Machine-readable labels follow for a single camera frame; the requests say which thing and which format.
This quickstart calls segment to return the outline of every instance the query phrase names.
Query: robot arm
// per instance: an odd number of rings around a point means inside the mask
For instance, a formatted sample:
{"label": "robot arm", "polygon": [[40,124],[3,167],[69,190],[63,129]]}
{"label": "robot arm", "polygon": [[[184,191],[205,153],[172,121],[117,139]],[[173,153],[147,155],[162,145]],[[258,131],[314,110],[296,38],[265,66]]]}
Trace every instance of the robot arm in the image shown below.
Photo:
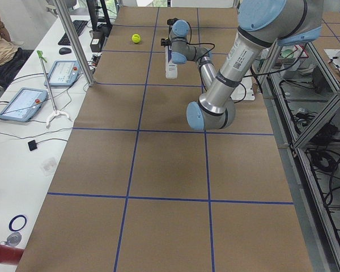
{"label": "robot arm", "polygon": [[238,16],[238,35],[226,61],[216,73],[209,50],[187,44],[185,21],[170,32],[172,58],[176,64],[195,61],[207,92],[191,102],[186,117],[194,130],[222,129],[235,118],[230,98],[260,51],[277,40],[279,46],[303,44],[321,33],[324,0],[243,0]]}

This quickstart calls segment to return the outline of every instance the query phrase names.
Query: red cylinder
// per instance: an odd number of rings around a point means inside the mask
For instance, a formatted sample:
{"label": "red cylinder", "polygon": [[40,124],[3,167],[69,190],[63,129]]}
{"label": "red cylinder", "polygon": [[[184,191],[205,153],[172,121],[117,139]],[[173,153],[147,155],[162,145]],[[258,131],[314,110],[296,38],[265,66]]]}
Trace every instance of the red cylinder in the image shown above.
{"label": "red cylinder", "polygon": [[24,249],[0,245],[0,264],[17,265],[23,255]]}

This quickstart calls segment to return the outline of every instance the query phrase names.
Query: yellow ball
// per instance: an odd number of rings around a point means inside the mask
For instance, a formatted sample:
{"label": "yellow ball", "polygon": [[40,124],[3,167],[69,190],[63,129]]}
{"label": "yellow ball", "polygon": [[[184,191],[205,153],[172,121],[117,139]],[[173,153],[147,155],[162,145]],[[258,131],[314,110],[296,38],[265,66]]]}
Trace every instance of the yellow ball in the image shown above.
{"label": "yellow ball", "polygon": [[141,37],[139,34],[133,34],[131,39],[136,44],[138,44],[141,41]]}

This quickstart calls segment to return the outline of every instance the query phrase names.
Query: keyboard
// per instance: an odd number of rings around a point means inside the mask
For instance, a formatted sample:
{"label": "keyboard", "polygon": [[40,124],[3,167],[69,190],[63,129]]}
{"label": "keyboard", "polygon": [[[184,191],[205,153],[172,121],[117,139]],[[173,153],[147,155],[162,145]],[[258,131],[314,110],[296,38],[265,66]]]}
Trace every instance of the keyboard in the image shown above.
{"label": "keyboard", "polygon": [[[73,25],[75,28],[75,31],[77,32],[77,35],[80,36],[82,34],[82,31],[86,27],[88,21],[86,20],[74,20]],[[63,37],[58,42],[58,45],[70,45],[70,41],[68,39],[67,34],[64,33]]]}

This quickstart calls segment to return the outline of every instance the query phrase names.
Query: black mouse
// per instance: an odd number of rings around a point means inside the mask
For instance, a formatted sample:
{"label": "black mouse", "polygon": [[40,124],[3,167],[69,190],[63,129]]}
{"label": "black mouse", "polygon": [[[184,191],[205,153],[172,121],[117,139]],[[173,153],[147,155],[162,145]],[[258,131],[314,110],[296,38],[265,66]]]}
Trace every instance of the black mouse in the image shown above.
{"label": "black mouse", "polygon": [[59,54],[60,55],[69,54],[71,52],[72,52],[72,49],[70,49],[68,47],[62,47],[61,49],[59,49]]}

